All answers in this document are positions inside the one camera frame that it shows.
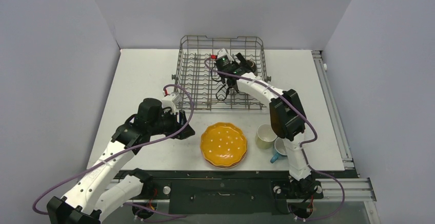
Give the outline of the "dark patterned cream bowl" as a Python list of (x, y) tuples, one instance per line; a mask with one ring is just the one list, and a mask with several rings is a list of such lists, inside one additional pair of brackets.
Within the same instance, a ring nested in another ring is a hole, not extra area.
[(258, 74), (257, 65), (252, 60), (246, 60), (247, 68), (250, 70), (250, 72), (254, 73), (254, 75)]

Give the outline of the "grey wire dish rack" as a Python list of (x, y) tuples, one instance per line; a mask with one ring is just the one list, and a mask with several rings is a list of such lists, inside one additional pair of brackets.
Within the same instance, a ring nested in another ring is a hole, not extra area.
[(229, 89), (214, 67), (212, 55), (226, 49), (232, 58), (240, 53), (250, 64), (255, 64), (256, 74), (263, 81), (270, 81), (267, 74), (263, 41), (257, 36), (207, 37), (185, 35), (180, 40), (176, 73), (172, 75), (175, 84), (186, 89), (194, 101), (196, 110), (263, 110), (265, 108), (253, 97)]

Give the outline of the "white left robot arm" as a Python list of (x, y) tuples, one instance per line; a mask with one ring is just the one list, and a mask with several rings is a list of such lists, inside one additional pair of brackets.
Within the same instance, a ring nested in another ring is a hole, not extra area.
[(110, 189), (107, 186), (142, 146), (150, 144), (152, 136), (182, 140), (195, 134), (185, 111), (177, 109), (181, 100), (178, 93), (167, 94), (161, 100), (144, 99), (137, 113), (116, 129), (100, 158), (78, 183), (61, 198), (49, 200), (50, 222), (101, 223), (131, 198), (149, 197), (153, 191), (152, 177), (139, 168)]

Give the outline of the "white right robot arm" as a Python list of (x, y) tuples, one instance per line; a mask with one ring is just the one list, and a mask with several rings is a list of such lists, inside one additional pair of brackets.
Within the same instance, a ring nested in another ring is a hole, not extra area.
[(307, 120), (297, 91), (283, 90), (263, 81), (254, 67), (241, 53), (232, 58), (222, 53), (212, 58), (210, 68), (221, 81), (236, 91), (241, 91), (268, 106), (270, 124), (274, 134), (282, 139), (289, 163), (290, 192), (300, 199), (311, 198), (321, 187), (311, 178), (314, 172), (304, 145), (317, 140), (313, 125)]

